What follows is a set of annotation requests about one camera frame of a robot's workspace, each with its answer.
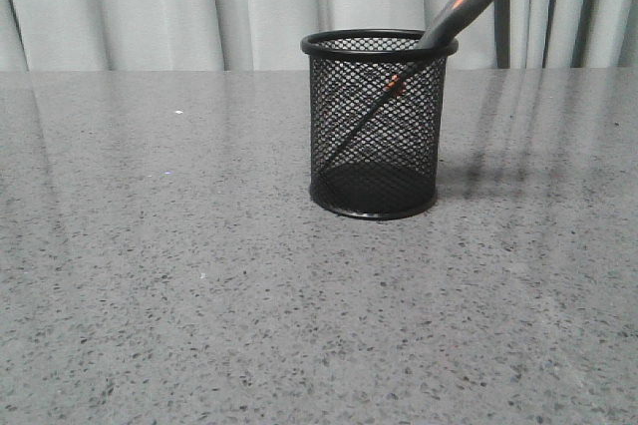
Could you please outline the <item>grey and orange scissors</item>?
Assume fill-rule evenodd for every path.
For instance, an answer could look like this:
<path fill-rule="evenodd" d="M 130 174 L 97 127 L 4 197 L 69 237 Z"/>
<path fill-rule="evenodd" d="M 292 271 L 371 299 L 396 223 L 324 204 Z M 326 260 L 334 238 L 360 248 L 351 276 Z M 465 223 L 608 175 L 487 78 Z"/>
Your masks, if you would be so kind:
<path fill-rule="evenodd" d="M 431 26 L 422 35 L 417 43 L 417 47 L 428 52 L 447 47 L 456 36 L 465 30 L 493 1 L 494 0 L 449 0 L 438 13 Z M 326 159 L 321 170 L 328 170 L 337 157 L 345 151 L 346 147 L 363 129 L 366 123 L 376 115 L 378 110 L 391 98 L 399 95 L 405 83 L 425 67 L 426 63 L 424 61 L 411 62 L 397 75 L 393 76 L 390 82 L 384 86 L 383 93 L 379 99 L 372 104 L 369 111 L 345 136 L 341 144 L 335 148 L 328 159 Z"/>

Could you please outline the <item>black mesh pen bucket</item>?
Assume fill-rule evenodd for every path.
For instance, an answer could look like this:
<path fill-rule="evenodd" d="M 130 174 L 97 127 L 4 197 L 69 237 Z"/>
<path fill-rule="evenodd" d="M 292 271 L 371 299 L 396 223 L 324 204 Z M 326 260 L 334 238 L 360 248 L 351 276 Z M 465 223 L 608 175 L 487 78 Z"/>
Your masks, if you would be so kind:
<path fill-rule="evenodd" d="M 312 201 L 339 215 L 389 220 L 429 209 L 447 60 L 457 40 L 420 49 L 420 30 L 315 33 L 309 59 Z"/>

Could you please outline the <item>grey-white curtain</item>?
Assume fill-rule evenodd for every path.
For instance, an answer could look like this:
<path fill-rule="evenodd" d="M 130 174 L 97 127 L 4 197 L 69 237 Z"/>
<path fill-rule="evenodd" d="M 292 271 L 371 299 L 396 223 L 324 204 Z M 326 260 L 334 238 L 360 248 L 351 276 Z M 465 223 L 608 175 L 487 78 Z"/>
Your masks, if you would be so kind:
<path fill-rule="evenodd" d="M 300 69 L 300 39 L 424 29 L 447 0 L 1 0 L 5 71 Z M 637 0 L 497 0 L 457 69 L 633 66 Z"/>

